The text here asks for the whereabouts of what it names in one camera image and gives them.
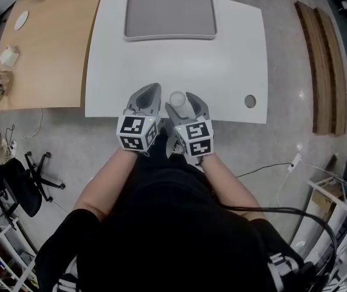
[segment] person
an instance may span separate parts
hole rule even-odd
[[[204,156],[201,172],[177,143],[167,158],[167,139],[162,128],[148,157],[118,149],[90,181],[37,255],[40,291],[52,291],[75,257],[82,292],[276,291],[269,256],[303,264],[263,213],[219,206],[259,204],[216,153]]]

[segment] hole in table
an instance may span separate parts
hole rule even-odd
[[[253,108],[257,104],[256,98],[252,95],[245,97],[245,105],[248,108]]]

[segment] black shirt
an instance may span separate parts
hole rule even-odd
[[[219,207],[201,175],[144,174],[102,223],[87,210],[67,216],[36,258],[40,291],[51,291],[75,256],[83,292],[214,284],[275,291],[268,256],[299,259],[268,221]]]

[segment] white table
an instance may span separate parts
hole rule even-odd
[[[261,10],[215,0],[218,34],[214,40],[123,38],[126,0],[101,0],[86,79],[86,117],[117,117],[134,92],[150,83],[162,86],[160,115],[174,91],[202,98],[213,120],[266,123],[267,55]],[[247,95],[256,98],[245,106]],[[192,115],[187,102],[180,115]]]

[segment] gray tray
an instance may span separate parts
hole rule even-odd
[[[214,0],[127,0],[125,39],[214,39]]]

